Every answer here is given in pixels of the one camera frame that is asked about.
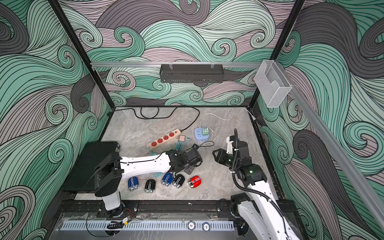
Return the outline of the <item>green charger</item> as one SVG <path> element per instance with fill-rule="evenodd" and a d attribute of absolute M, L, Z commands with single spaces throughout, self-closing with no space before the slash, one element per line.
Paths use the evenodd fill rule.
<path fill-rule="evenodd" d="M 209 135 L 209 129 L 208 128 L 202 128 L 202 135 L 203 136 Z"/>

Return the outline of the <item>beige power strip red sockets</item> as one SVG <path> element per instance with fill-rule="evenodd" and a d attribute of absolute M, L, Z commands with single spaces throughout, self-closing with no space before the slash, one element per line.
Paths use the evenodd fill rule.
<path fill-rule="evenodd" d="M 165 135 L 162 135 L 158 138 L 156 138 L 155 140 L 153 140 L 152 142 L 150 142 L 149 144 L 147 144 L 147 147 L 149 149 L 155 149 L 155 148 L 158 148 L 159 146 L 162 146 L 172 140 L 176 140 L 178 138 L 178 136 L 180 136 L 182 133 L 181 130 L 179 129 L 175 129 L 169 133 L 166 133 Z"/>

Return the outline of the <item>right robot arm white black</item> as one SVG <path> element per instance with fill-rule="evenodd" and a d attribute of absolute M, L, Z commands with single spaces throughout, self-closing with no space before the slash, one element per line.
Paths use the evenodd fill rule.
<path fill-rule="evenodd" d="M 227 148 L 213 151 L 215 161 L 229 168 L 242 194 L 231 197 L 231 213 L 244 220 L 257 240 L 298 240 L 272 194 L 262 168 L 252 162 L 248 144 L 232 135 Z"/>

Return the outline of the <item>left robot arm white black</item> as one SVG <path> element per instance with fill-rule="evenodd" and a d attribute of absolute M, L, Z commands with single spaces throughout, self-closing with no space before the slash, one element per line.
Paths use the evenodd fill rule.
<path fill-rule="evenodd" d="M 194 144 L 185 151 L 169 150 L 137 158 L 121 157 L 113 152 L 94 168 L 95 196 L 103 200 L 106 211 L 117 210 L 122 206 L 118 190 L 121 180 L 150 173 L 190 174 L 203 162 L 199 148 Z"/>

